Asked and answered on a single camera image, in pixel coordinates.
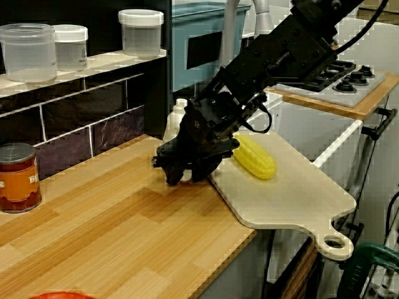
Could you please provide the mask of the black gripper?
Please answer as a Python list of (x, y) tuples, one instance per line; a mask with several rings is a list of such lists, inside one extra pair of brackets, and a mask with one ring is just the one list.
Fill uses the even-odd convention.
[(218, 167), (218, 159), (207, 159), (233, 150), (229, 138), (243, 115), (242, 105), (229, 91), (202, 92), (188, 102), (177, 137), (161, 145), (152, 161), (163, 168), (169, 185), (178, 184), (185, 169), (192, 170), (196, 183)]

